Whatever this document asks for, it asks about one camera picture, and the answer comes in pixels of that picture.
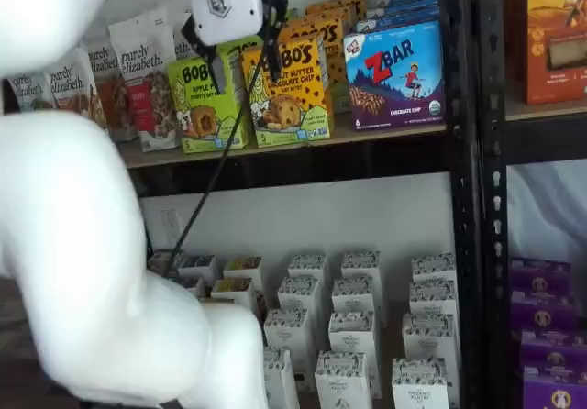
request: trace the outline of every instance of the purple box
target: purple box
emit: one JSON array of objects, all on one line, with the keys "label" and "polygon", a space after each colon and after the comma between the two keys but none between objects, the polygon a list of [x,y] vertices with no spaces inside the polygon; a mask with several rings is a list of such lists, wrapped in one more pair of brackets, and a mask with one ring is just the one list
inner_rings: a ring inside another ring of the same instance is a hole
[{"label": "purple box", "polygon": [[512,258],[509,282],[512,290],[569,294],[570,264],[555,260]]},{"label": "purple box", "polygon": [[575,302],[572,296],[514,290],[510,297],[510,327],[514,331],[572,331],[576,327]]},{"label": "purple box", "polygon": [[587,371],[587,333],[559,331],[522,331],[522,364],[568,366]]},{"label": "purple box", "polygon": [[562,367],[524,367],[524,409],[587,408],[587,374]]}]

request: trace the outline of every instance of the granola bag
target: granola bag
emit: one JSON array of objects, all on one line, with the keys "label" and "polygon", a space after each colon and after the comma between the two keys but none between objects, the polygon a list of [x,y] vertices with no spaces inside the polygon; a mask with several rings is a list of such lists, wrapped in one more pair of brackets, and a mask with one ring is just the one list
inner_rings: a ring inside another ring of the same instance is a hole
[{"label": "granola bag", "polygon": [[143,151],[179,146],[167,65],[175,61],[172,26],[160,7],[110,26]]},{"label": "granola bag", "polygon": [[23,113],[55,108],[55,99],[41,72],[20,74],[8,79]]},{"label": "granola bag", "polygon": [[88,52],[82,47],[70,50],[45,70],[45,77],[59,109],[80,114],[107,131],[102,102],[96,90]]},{"label": "granola bag", "polygon": [[85,46],[92,63],[110,137],[115,142],[136,138],[137,127],[128,109],[127,87],[105,28],[95,29],[86,38]]}]

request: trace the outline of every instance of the white product box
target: white product box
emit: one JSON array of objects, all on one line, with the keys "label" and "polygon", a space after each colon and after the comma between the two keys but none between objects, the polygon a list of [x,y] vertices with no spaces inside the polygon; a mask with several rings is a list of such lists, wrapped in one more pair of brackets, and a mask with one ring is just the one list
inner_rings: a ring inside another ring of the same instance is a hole
[{"label": "white product box", "polygon": [[327,348],[327,322],[322,309],[322,282],[314,276],[287,276],[277,291],[281,308],[305,308],[310,314],[317,350]]},{"label": "white product box", "polygon": [[316,387],[321,409],[372,409],[365,354],[321,352]]},{"label": "white product box", "polygon": [[272,308],[267,314],[263,328],[268,346],[289,349],[298,391],[315,391],[316,351],[308,311],[304,308]]},{"label": "white product box", "polygon": [[215,282],[210,296],[213,299],[231,299],[235,304],[248,308],[259,318],[257,300],[250,279],[219,279]]},{"label": "white product box", "polygon": [[269,409],[300,409],[290,351],[266,348],[263,353],[263,369]]},{"label": "white product box", "polygon": [[449,409],[447,379],[435,359],[393,359],[392,390],[401,409]]},{"label": "white product box", "polygon": [[453,315],[406,314],[402,323],[405,356],[443,359],[447,368],[449,400],[460,407],[460,365]]},{"label": "white product box", "polygon": [[342,275],[344,277],[356,274],[365,274],[373,279],[375,294],[375,314],[382,323],[387,325],[387,306],[382,288],[381,260],[379,251],[362,251],[346,253],[342,259]]},{"label": "white product box", "polygon": [[414,281],[443,278],[457,284],[457,263],[452,253],[440,253],[424,258],[412,258],[412,276]]},{"label": "white product box", "polygon": [[381,351],[372,311],[333,313],[328,334],[333,351],[362,352],[367,359],[367,372],[372,398],[382,398]]},{"label": "white product box", "polygon": [[214,255],[189,256],[177,269],[183,278],[203,279],[207,287],[214,287],[214,282],[220,279],[221,270],[218,259]]},{"label": "white product box", "polygon": [[410,283],[410,312],[453,315],[460,364],[459,303],[454,281],[433,278]]},{"label": "white product box", "polygon": [[257,307],[260,315],[265,314],[267,308],[265,290],[265,279],[261,265],[261,256],[250,256],[248,258],[236,258],[224,268],[224,277],[229,279],[246,279],[253,282],[253,288],[257,297]]},{"label": "white product box", "polygon": [[373,311],[377,316],[373,298],[373,279],[366,275],[336,279],[332,289],[332,304],[335,313]]},{"label": "white product box", "polygon": [[[165,271],[165,266],[167,265],[167,262],[169,261],[169,258],[172,256],[172,251],[171,250],[157,250],[153,253],[153,256],[151,256],[149,258],[149,260],[147,261],[147,267],[149,268],[149,270],[159,274],[160,276],[163,275],[163,272]],[[173,263],[173,266],[169,272],[170,276],[174,276],[177,274],[177,269],[185,263],[185,261],[187,260],[188,256],[183,253],[182,251],[180,251],[177,256],[175,257],[175,262]]]}]

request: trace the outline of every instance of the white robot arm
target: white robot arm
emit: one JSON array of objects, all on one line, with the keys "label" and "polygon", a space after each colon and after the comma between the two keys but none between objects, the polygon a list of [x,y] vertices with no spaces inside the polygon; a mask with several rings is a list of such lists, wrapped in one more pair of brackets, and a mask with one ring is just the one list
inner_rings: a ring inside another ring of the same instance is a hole
[{"label": "white robot arm", "polygon": [[[56,61],[103,2],[0,0],[0,73]],[[62,111],[0,117],[0,169],[0,275],[16,279],[52,379],[87,401],[267,408],[259,323],[146,272],[138,201],[106,134]]]}]

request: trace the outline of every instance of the black cable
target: black cable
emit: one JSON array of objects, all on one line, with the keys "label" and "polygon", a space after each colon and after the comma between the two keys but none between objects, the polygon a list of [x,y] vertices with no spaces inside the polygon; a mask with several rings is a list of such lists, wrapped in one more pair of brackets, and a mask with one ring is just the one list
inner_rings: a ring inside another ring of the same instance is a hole
[{"label": "black cable", "polygon": [[[266,33],[265,40],[268,40],[269,35],[270,35],[270,28],[271,28],[271,23],[272,23],[271,10],[269,10],[269,13],[267,15],[268,15],[269,20],[271,22],[268,23],[268,25],[267,25],[267,28],[266,28],[267,33]],[[183,229],[183,232],[180,235],[180,238],[177,240],[177,243],[175,244],[175,247],[173,248],[172,255],[170,256],[169,260],[167,261],[167,264],[165,265],[165,270],[163,271],[163,277],[166,277],[169,274],[170,270],[172,269],[173,263],[175,262],[177,255],[179,254],[180,250],[182,249],[183,242],[185,242],[185,239],[187,238],[187,235],[190,233],[190,230],[192,229],[192,226],[194,225],[195,220],[200,215],[200,212],[202,211],[202,208],[204,207],[204,204],[205,204],[206,200],[208,199],[208,196],[210,196],[210,193],[214,190],[214,187],[216,186],[216,181],[218,180],[218,177],[220,176],[220,173],[222,172],[222,169],[224,168],[224,164],[227,161],[228,153],[230,152],[230,147],[232,146],[232,142],[234,141],[235,136],[237,135],[238,126],[240,125],[240,119],[242,118],[242,115],[244,114],[245,106],[249,104],[250,93],[252,92],[253,86],[255,86],[255,82],[257,82],[257,78],[259,77],[261,65],[263,64],[265,55],[267,54],[267,46],[268,46],[268,44],[266,44],[266,43],[263,44],[263,48],[260,51],[259,62],[257,63],[257,66],[255,67],[255,71],[253,73],[252,80],[250,81],[249,88],[247,89],[247,102],[243,102],[243,105],[241,105],[240,109],[238,110],[237,120],[235,121],[235,125],[232,127],[232,131],[230,131],[230,136],[228,137],[227,146],[224,148],[224,151],[222,152],[222,157],[220,157],[220,162],[216,166],[216,170],[214,171],[212,178],[208,182],[208,185],[205,188],[204,194],[202,195],[202,198],[200,198],[198,206],[195,208],[194,212],[192,213],[192,216],[190,216],[190,219],[188,220],[187,224],[185,225],[185,228]]]}]

